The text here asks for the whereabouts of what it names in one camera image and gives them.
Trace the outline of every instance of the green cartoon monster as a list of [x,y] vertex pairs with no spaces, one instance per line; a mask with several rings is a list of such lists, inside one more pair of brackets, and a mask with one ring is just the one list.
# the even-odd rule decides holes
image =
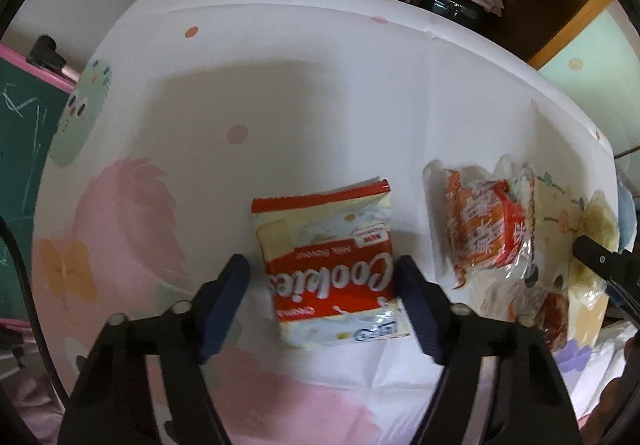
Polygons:
[[51,141],[49,157],[58,167],[66,167],[82,151],[100,115],[111,85],[108,63],[93,60],[87,64],[76,88],[69,95],[58,131]]

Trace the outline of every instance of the green chalkboard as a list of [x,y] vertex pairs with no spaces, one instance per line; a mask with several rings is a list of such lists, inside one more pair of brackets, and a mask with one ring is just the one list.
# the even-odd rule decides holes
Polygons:
[[[0,58],[0,215],[31,270],[42,169],[68,93]],[[0,241],[0,317],[27,320],[14,263]]]

